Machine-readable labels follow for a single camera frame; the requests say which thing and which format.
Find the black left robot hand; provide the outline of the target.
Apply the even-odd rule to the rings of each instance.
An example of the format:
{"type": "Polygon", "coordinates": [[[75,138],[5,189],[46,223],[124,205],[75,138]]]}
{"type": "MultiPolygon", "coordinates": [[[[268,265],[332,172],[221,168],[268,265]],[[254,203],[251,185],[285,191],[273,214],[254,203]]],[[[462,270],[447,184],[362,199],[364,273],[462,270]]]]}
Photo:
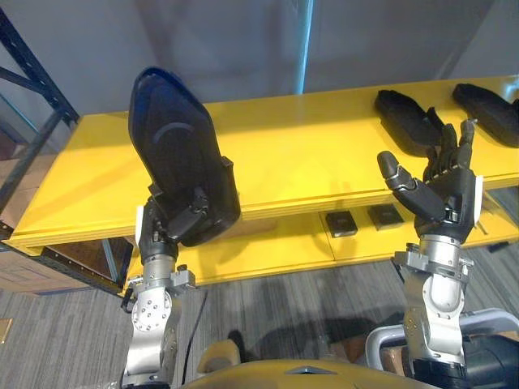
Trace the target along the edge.
{"type": "Polygon", "coordinates": [[[147,264],[165,255],[178,257],[178,243],[195,233],[208,218],[208,196],[196,187],[191,199],[173,199],[158,185],[149,187],[151,196],[144,205],[138,243],[141,263],[147,264]]]}

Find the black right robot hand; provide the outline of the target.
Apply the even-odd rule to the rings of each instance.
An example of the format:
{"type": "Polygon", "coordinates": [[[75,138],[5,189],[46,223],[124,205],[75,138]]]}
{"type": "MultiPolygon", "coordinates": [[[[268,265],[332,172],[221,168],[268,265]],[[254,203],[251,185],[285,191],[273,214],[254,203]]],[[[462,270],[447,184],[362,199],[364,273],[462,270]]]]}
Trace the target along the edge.
{"type": "Polygon", "coordinates": [[[442,128],[439,147],[427,150],[422,179],[413,177],[389,151],[377,155],[386,186],[414,214],[419,237],[440,235],[464,243],[477,223],[483,179],[470,168],[476,119],[461,123],[461,136],[453,126],[442,128]]]}

